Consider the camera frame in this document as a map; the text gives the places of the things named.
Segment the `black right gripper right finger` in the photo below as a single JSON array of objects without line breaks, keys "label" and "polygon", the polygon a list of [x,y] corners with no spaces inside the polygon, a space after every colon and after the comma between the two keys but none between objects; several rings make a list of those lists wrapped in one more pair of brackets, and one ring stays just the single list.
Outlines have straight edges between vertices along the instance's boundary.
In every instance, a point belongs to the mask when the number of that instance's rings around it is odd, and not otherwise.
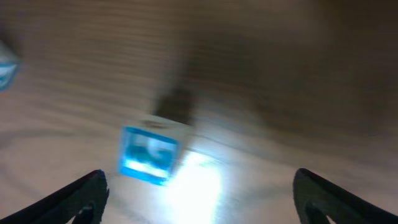
[{"label": "black right gripper right finger", "polygon": [[397,224],[389,213],[308,169],[296,171],[293,181],[294,204],[301,224],[355,223]]}]

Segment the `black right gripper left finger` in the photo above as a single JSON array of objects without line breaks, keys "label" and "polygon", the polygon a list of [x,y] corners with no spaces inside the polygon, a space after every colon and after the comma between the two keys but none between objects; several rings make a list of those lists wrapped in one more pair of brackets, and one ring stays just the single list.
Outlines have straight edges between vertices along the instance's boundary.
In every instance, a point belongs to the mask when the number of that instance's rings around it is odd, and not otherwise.
[{"label": "black right gripper left finger", "polygon": [[32,205],[1,219],[2,224],[100,224],[109,197],[105,173],[94,170]]}]

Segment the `blue number 2 block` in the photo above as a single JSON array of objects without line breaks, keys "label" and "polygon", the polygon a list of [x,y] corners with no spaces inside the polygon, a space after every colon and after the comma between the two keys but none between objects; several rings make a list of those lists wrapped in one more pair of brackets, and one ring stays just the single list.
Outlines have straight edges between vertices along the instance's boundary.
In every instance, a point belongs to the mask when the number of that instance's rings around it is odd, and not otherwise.
[{"label": "blue number 2 block", "polygon": [[119,171],[128,177],[165,185],[190,141],[192,127],[147,115],[121,130]]}]

